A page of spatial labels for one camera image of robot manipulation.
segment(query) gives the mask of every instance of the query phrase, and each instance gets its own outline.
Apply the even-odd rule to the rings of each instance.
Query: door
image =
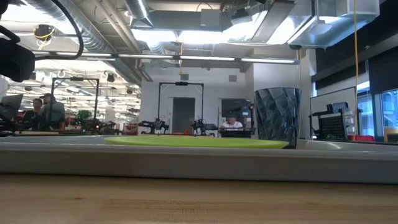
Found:
[[[173,99],[173,133],[184,133],[189,130],[193,134],[191,124],[195,119],[195,99],[194,98],[174,98]]]

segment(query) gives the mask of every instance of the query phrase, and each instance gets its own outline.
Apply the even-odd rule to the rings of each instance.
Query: workbench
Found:
[[[0,138],[0,174],[398,184],[396,145],[299,140],[297,149],[154,147],[109,145],[104,137]]]
[[[396,224],[398,186],[0,175],[0,223]]]

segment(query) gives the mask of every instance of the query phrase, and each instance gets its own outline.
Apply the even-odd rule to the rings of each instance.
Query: man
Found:
[[[52,112],[51,121],[50,118],[50,102],[52,99]],[[53,129],[58,129],[59,125],[65,119],[65,107],[63,103],[57,102],[55,97],[50,93],[44,95],[44,106],[40,110],[40,114],[45,118],[45,122],[48,123]]]
[[[221,128],[226,128],[226,131],[240,131],[241,129],[237,128],[243,128],[243,125],[239,121],[236,121],[236,118],[227,118],[226,122],[223,123]]]
[[[22,118],[23,122],[30,122],[32,124],[32,129],[37,129],[40,119],[38,114],[40,113],[40,109],[43,105],[41,99],[34,99],[33,100],[33,109],[26,111],[24,117]]]

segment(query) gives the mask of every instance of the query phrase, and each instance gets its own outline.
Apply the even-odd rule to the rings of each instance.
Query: ceiling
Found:
[[[90,24],[90,27],[97,33],[99,36],[104,37],[104,43],[109,44],[110,48],[114,49],[114,52],[120,54],[136,54],[136,53],[150,53],[150,48],[147,45],[147,40],[138,41],[136,37],[134,37],[134,32],[130,30],[130,16],[127,11],[127,7],[125,5],[125,0],[107,0],[110,3],[109,7],[106,8],[104,12],[101,8],[98,7],[96,2],[103,1],[100,5],[106,5],[105,0],[63,0],[64,2],[68,2],[70,4],[73,3],[73,7],[77,7],[77,11],[83,16],[83,19],[87,20]],[[330,2],[330,0],[320,0],[323,2]],[[171,21],[181,22],[181,20],[177,16],[173,17],[173,13],[177,14],[178,12],[197,12],[202,9],[216,9],[220,10],[221,20],[223,20],[223,15],[226,15],[229,19],[234,15],[237,9],[249,8],[249,10],[255,10],[257,8],[262,7],[262,4],[259,4],[257,1],[237,1],[237,0],[210,0],[207,2],[192,2],[187,0],[147,0],[147,5],[151,13],[153,12],[164,12],[171,15],[172,18],[168,18]],[[260,15],[261,12],[267,11],[267,18],[270,16],[275,16],[276,20],[271,20],[271,23],[268,25],[264,25],[265,19],[260,19],[261,28],[256,32],[267,32],[267,29],[272,30],[271,34],[276,34],[280,28],[284,27],[284,23],[288,22],[288,25],[291,25],[292,30],[296,29],[304,29],[303,21],[310,19],[310,12],[313,7],[309,5],[308,0],[283,0],[278,1],[281,2],[281,7],[276,7],[273,5],[275,11],[274,14],[271,14],[270,10],[262,10],[257,13]],[[65,32],[65,29],[61,29],[61,25],[59,21],[56,21],[53,17],[49,16],[49,14],[44,14],[38,10],[34,10],[34,8],[30,6],[10,6],[8,11],[3,15],[1,25],[7,27],[8,29],[15,32],[17,35],[21,37],[21,45],[31,50],[46,50],[46,51],[63,51],[63,52],[76,52],[78,50],[78,44],[76,43],[76,35],[73,32]],[[110,10],[116,11],[115,14],[111,15],[109,13]],[[52,35],[51,41],[41,42],[38,41],[34,35],[33,30],[39,24],[48,24],[54,26],[55,32]],[[239,27],[240,29],[236,30],[239,34],[241,29],[244,27]],[[89,38],[91,30],[83,30],[83,38]],[[269,45],[264,42],[230,42],[225,44],[181,44],[180,42],[162,42],[164,49],[167,51],[167,54],[180,54],[181,52],[184,55],[192,55],[192,56],[214,56],[214,57],[272,57],[272,58],[296,58],[297,52],[295,50],[290,49],[287,44],[284,45]],[[127,111],[129,108],[139,109],[139,105],[128,105],[124,100],[129,98],[129,100],[133,102],[140,101],[140,91],[139,87],[136,86],[141,84],[141,79],[150,81],[150,78],[145,75],[144,72],[137,73],[140,71],[151,71],[151,67],[161,68],[163,70],[172,69],[175,70],[176,67],[183,68],[205,68],[207,70],[211,70],[212,68],[238,68],[241,72],[245,72],[248,68],[247,63],[242,62],[220,62],[220,61],[204,61],[204,60],[184,60],[184,61],[160,61],[160,60],[141,60],[138,61],[132,58],[124,58],[122,60],[117,59],[118,62],[124,64],[131,73],[139,74],[139,80],[135,79],[133,82],[130,79],[131,74],[125,74],[124,71],[120,71],[119,68],[115,68],[113,65],[115,63],[107,62],[104,60],[99,60],[98,58],[86,58],[84,60],[76,60],[76,61],[40,61],[36,64],[36,70],[39,74],[44,74],[45,77],[74,77],[81,76],[84,78],[99,78],[100,79],[100,109],[101,113],[105,110],[106,107],[112,106],[115,109],[120,108],[119,112]],[[107,74],[114,74],[116,76],[116,81],[114,83],[107,83],[106,76]],[[33,100],[36,96],[39,96],[45,92],[49,92],[49,85],[51,81],[48,78],[37,78],[36,80],[29,80],[24,82],[23,84],[11,83],[11,91],[10,93],[25,93],[26,96],[29,95],[25,102],[29,102]],[[64,99],[65,102],[70,105],[68,108],[70,111],[75,111],[76,108],[87,108],[91,105],[87,103],[87,98],[91,97],[92,94],[95,93],[95,89],[80,88],[79,92],[70,93],[67,90],[69,86],[76,85],[75,83],[66,81],[63,83],[64,85],[59,85],[56,94]],[[30,85],[32,87],[31,91],[26,91],[26,85]],[[90,86],[91,84],[88,82],[84,82],[83,84],[78,84],[82,86]],[[126,94],[126,90],[128,87],[134,87],[135,93],[132,95]],[[74,98],[80,98],[81,100],[75,101],[67,101],[67,97],[69,95],[75,95]]]

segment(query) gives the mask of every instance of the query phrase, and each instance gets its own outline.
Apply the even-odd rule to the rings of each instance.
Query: desk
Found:
[[[0,223],[397,223],[398,186],[0,175]]]

